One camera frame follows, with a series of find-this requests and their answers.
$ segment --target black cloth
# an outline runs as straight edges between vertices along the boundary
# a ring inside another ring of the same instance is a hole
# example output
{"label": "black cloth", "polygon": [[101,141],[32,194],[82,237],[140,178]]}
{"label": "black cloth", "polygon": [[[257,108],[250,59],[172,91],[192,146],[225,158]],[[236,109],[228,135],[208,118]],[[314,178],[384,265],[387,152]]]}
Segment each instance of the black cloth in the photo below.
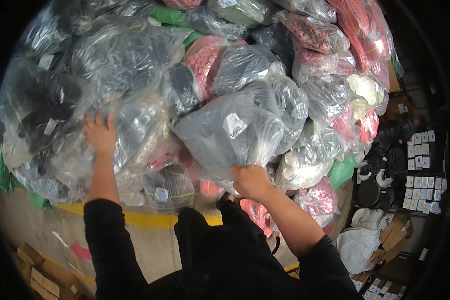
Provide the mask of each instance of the black cloth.
{"label": "black cloth", "polygon": [[221,212],[221,226],[209,226],[192,208],[180,212],[174,230],[183,269],[149,285],[122,208],[102,199],[87,203],[96,299],[362,299],[328,237],[299,258],[299,280],[283,270],[263,231],[235,203],[225,201]]}

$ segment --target person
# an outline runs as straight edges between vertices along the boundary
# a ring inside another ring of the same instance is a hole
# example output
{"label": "person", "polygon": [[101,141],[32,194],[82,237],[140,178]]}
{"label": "person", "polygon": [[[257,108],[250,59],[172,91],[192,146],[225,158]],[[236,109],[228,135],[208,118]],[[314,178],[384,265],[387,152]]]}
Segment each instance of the person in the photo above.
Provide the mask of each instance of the person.
{"label": "person", "polygon": [[96,299],[361,299],[336,247],[315,220],[270,183],[264,168],[232,165],[234,188],[263,204],[300,262],[300,279],[272,255],[263,231],[233,201],[217,208],[223,225],[209,226],[193,208],[174,231],[182,270],[148,283],[135,258],[114,178],[114,115],[87,113],[84,133],[96,150],[84,207],[85,235],[96,271]]}

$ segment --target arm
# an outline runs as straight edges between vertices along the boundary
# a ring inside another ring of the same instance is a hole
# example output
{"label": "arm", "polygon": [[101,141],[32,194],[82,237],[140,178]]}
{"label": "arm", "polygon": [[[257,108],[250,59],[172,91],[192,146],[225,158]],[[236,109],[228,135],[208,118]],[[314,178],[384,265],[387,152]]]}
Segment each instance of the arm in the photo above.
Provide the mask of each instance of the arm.
{"label": "arm", "polygon": [[148,284],[125,229],[114,177],[114,116],[108,116],[109,128],[102,120],[101,112],[96,122],[87,113],[83,124],[86,137],[97,151],[89,198],[84,207],[85,237],[96,273],[96,298],[145,299]]}

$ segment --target pile of bags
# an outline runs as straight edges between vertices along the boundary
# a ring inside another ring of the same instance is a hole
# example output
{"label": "pile of bags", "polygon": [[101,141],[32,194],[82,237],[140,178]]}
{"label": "pile of bags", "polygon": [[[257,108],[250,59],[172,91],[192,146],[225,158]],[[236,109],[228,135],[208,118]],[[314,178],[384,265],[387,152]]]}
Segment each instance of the pile of bags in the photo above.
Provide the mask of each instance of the pile of bags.
{"label": "pile of bags", "polygon": [[394,50],[375,0],[342,2],[53,0],[0,90],[1,165],[53,205],[86,199],[95,153],[80,121],[101,110],[116,116],[124,204],[237,195],[230,166],[253,164],[324,227],[377,133]]}

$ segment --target right hand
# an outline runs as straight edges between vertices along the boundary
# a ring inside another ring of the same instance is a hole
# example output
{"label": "right hand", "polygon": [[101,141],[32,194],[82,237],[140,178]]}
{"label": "right hand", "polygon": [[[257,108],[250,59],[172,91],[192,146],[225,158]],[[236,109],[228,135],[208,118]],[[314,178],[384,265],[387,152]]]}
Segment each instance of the right hand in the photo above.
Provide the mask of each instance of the right hand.
{"label": "right hand", "polygon": [[270,182],[267,172],[261,166],[233,164],[230,169],[237,177],[233,187],[247,199],[263,204],[263,201],[278,189]]}

